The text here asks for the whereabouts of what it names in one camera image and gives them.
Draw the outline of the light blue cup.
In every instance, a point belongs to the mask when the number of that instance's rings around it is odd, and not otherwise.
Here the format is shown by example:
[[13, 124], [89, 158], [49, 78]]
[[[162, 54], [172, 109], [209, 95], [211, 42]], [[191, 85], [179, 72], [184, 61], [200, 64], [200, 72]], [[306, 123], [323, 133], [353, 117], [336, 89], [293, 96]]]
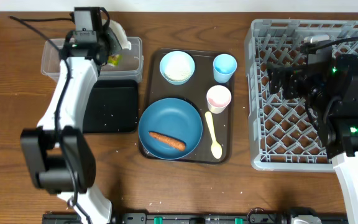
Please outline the light blue cup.
[[229, 54], [220, 54], [213, 61], [213, 75], [218, 83], [226, 83], [237, 70], [236, 59]]

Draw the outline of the green snack wrapper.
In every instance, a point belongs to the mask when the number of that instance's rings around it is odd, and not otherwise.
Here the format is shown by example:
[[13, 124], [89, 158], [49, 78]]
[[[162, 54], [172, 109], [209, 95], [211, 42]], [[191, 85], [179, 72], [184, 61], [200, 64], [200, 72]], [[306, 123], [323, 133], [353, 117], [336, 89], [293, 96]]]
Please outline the green snack wrapper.
[[112, 66], [112, 67], [116, 67], [120, 64], [120, 61], [122, 60], [122, 55], [121, 54], [116, 54], [116, 55], [110, 55], [108, 57], [108, 65]]

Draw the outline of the white napkin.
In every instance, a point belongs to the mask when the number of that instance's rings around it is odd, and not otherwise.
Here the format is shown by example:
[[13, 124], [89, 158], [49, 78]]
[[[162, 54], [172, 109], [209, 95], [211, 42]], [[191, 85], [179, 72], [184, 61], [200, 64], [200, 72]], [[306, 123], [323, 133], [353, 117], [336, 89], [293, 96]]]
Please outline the white napkin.
[[131, 43], [127, 39], [126, 32], [120, 23], [105, 19], [102, 20], [102, 23], [112, 54], [116, 54], [125, 49], [130, 50], [132, 48]]

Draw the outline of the light blue bowl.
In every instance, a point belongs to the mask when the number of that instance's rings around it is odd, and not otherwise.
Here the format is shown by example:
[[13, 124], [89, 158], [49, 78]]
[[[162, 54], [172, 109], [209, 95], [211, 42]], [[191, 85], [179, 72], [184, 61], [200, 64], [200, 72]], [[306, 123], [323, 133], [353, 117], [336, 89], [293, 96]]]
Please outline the light blue bowl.
[[176, 50], [162, 57], [159, 69], [167, 82], [182, 85], [194, 74], [195, 61], [190, 54]]

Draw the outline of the pink cup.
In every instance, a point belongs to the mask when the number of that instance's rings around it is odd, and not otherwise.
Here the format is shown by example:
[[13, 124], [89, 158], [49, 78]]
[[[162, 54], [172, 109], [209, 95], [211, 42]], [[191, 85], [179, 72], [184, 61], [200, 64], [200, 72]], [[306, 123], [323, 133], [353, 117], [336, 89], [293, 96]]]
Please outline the pink cup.
[[230, 90], [222, 85], [212, 86], [206, 94], [208, 109], [214, 114], [222, 113], [230, 104], [231, 99]]

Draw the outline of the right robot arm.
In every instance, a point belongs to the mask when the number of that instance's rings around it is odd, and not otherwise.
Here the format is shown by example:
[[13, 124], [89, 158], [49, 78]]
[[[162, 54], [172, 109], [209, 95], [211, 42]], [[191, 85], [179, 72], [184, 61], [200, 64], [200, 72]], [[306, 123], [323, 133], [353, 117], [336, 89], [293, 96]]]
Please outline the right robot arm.
[[270, 92], [305, 99], [312, 125], [339, 179], [347, 219], [358, 223], [358, 55], [297, 67], [267, 66]]

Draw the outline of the orange carrot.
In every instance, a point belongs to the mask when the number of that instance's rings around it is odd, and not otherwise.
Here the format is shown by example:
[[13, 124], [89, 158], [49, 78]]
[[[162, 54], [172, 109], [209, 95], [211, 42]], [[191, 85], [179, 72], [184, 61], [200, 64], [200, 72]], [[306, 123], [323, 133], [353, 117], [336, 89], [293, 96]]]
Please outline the orange carrot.
[[184, 151], [186, 149], [186, 144], [183, 142], [183, 141], [180, 141], [180, 140], [177, 140], [175, 138], [172, 138], [170, 136], [166, 136], [164, 134], [160, 134], [160, 133], [156, 133], [156, 132], [153, 132], [153, 131], [149, 131], [149, 135], [164, 143], [164, 144], [167, 144], [171, 147], [173, 147], [174, 149], [176, 150], [179, 150], [179, 151]]

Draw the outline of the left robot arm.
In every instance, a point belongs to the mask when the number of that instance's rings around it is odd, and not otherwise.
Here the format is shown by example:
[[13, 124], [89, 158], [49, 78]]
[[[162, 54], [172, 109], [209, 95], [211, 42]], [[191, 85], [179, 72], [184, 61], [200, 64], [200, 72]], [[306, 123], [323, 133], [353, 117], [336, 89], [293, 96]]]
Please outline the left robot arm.
[[38, 189], [65, 200], [82, 223], [112, 223], [112, 202], [95, 185], [96, 160], [83, 135], [85, 111], [101, 66], [122, 49], [106, 31], [71, 31], [59, 49], [60, 76], [34, 129], [21, 133], [30, 178]]

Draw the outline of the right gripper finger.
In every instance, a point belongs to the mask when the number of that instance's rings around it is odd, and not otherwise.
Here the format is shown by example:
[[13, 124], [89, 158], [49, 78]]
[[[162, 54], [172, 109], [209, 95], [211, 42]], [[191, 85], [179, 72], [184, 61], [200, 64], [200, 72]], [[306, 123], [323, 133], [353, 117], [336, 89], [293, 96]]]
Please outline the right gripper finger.
[[279, 65], [277, 63], [268, 62], [267, 69], [268, 70], [301, 70], [304, 69], [306, 65]]
[[269, 89], [271, 94], [277, 94], [282, 86], [282, 75], [276, 68], [268, 68]]

